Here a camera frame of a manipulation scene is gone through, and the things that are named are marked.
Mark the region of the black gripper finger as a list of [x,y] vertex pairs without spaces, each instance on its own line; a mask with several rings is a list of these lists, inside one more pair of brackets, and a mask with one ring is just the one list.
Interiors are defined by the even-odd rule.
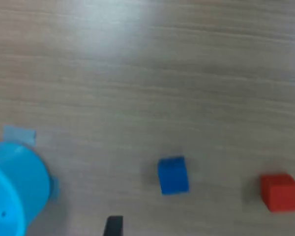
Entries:
[[123,236],[123,216],[109,216],[106,220],[103,236]]

